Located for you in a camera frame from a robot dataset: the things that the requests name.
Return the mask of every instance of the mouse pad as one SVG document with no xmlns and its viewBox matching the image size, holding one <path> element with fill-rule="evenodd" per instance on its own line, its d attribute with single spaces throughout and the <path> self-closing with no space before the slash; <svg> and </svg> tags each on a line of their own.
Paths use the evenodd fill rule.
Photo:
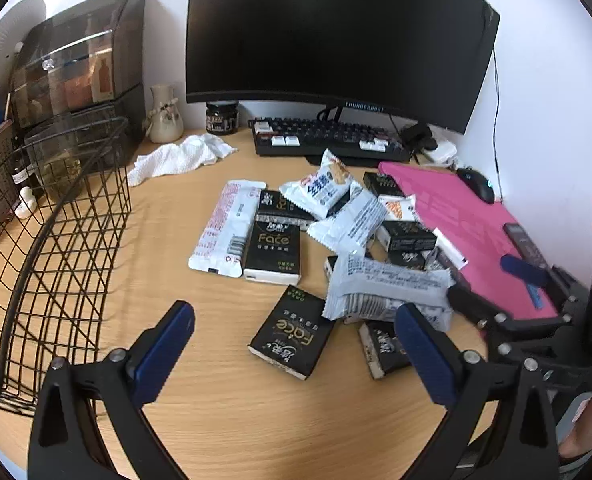
<svg viewBox="0 0 592 480">
<path fill-rule="evenodd" d="M 503 231 L 516 222 L 500 203 L 479 199 L 455 174 L 382 162 L 378 169 L 390 174 L 405 194 L 416 195 L 416 210 L 426 227 L 438 227 L 468 259 L 461 269 L 477 294 L 511 312 L 516 319 L 553 317 L 558 312 L 540 290 L 542 308 L 537 310 L 525 283 L 500 266 L 504 254 L 520 255 Z"/>
</svg>

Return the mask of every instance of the power strip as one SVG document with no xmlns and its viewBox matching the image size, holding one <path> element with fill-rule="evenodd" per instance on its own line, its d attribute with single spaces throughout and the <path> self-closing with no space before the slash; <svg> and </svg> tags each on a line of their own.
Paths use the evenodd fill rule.
<svg viewBox="0 0 592 480">
<path fill-rule="evenodd" d="M 435 150 L 422 150 L 425 155 L 432 162 L 443 164 L 456 156 L 456 145 L 450 142 L 437 130 L 432 130 L 432 137 L 438 146 Z"/>
</svg>

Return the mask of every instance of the vase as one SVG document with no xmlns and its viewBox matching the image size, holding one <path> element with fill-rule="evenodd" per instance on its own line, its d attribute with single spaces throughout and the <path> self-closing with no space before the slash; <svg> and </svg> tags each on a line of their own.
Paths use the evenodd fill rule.
<svg viewBox="0 0 592 480">
<path fill-rule="evenodd" d="M 183 135 L 184 130 L 183 118 L 176 106 L 178 98 L 174 97 L 174 88 L 172 85 L 154 85 L 151 87 L 151 94 L 154 97 L 154 106 L 148 114 L 150 126 L 146 135 L 151 142 L 174 142 Z"/>
</svg>

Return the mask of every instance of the black metal basket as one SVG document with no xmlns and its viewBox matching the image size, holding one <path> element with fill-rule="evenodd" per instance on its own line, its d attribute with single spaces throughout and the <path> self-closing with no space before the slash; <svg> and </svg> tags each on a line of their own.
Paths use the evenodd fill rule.
<svg viewBox="0 0 592 480">
<path fill-rule="evenodd" d="M 89 136 L 90 127 L 103 135 Z M 26 220 L 0 193 L 0 408 L 32 416 L 54 356 L 96 361 L 109 279 L 131 211 L 125 118 L 51 134 L 22 148 L 44 191 Z M 68 148 L 46 158 L 52 150 Z M 10 177 L 0 164 L 0 182 Z"/>
</svg>

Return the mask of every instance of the black jar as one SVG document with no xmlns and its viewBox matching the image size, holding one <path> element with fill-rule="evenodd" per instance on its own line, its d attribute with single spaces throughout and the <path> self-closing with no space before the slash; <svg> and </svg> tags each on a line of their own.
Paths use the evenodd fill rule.
<svg viewBox="0 0 592 480">
<path fill-rule="evenodd" d="M 214 135 L 238 131 L 238 101 L 211 101 L 205 112 L 205 129 Z"/>
</svg>

